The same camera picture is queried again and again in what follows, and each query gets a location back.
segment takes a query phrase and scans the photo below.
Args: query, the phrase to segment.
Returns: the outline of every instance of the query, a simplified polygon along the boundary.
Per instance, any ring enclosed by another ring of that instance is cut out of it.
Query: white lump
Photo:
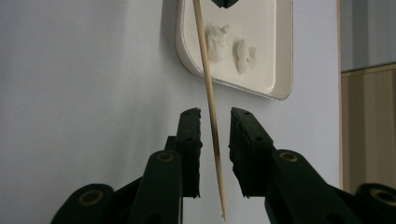
[[[220,28],[218,25],[212,26],[207,36],[208,56],[214,62],[220,62],[227,58],[230,54],[229,43],[230,37],[228,30],[230,25],[225,25]]]
[[[245,39],[242,39],[236,48],[236,55],[238,56],[238,68],[240,73],[247,73],[256,65],[256,48],[251,47]]]

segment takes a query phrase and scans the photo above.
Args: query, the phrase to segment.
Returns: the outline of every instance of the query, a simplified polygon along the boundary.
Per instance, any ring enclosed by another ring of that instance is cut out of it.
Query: black object
[[[271,223],[395,223],[395,189],[365,184],[351,195],[329,186],[302,155],[276,150],[250,112],[231,113],[233,171],[244,196],[265,197]]]
[[[142,177],[115,192],[103,184],[76,190],[51,223],[182,223],[182,198],[199,196],[200,117],[199,108],[180,115],[177,135],[150,156]]]
[[[212,0],[218,7],[229,8],[233,6],[238,0]]]
[[[181,113],[177,135],[150,156],[142,177],[117,191],[103,184],[76,190],[51,223],[181,223],[183,197],[199,196],[200,112]],[[252,113],[231,113],[233,171],[244,196],[265,197],[271,223],[395,223],[395,189],[364,184],[356,195],[336,189],[299,153],[276,150]]]

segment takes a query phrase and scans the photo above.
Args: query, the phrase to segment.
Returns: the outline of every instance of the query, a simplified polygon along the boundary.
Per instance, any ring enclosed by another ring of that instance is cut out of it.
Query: white tray
[[[218,8],[201,1],[205,31],[214,24],[230,24],[233,47],[220,63],[210,62],[214,82],[260,96],[285,100],[292,86],[292,0],[241,0],[234,6]],[[237,67],[236,46],[244,38],[256,47],[256,66],[246,74]],[[203,77],[198,34],[191,0],[177,6],[177,54],[193,74]]]

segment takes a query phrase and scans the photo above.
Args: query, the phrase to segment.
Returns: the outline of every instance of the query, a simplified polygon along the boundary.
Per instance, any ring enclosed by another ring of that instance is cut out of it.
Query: wooden skewer
[[[215,164],[216,164],[216,173],[218,176],[221,209],[225,221],[226,220],[225,202],[224,202],[225,198],[224,198],[224,187],[222,181],[222,171],[221,171],[219,134],[218,134],[218,124],[216,120],[216,107],[215,107],[215,99],[213,97],[213,88],[212,88],[212,76],[210,75],[209,59],[207,57],[205,30],[204,30],[204,22],[202,19],[200,0],[193,0],[193,4],[194,4],[195,21],[197,23],[199,46],[201,49],[202,64],[204,66],[206,94],[207,94],[207,102],[209,104],[210,126],[212,128],[213,151],[215,153]]]

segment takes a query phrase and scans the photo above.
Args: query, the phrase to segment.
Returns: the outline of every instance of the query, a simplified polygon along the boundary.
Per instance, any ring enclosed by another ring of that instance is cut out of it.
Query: screw hole
[[[371,195],[381,203],[385,203],[389,206],[396,206],[396,195],[382,189],[371,189],[370,192]]]

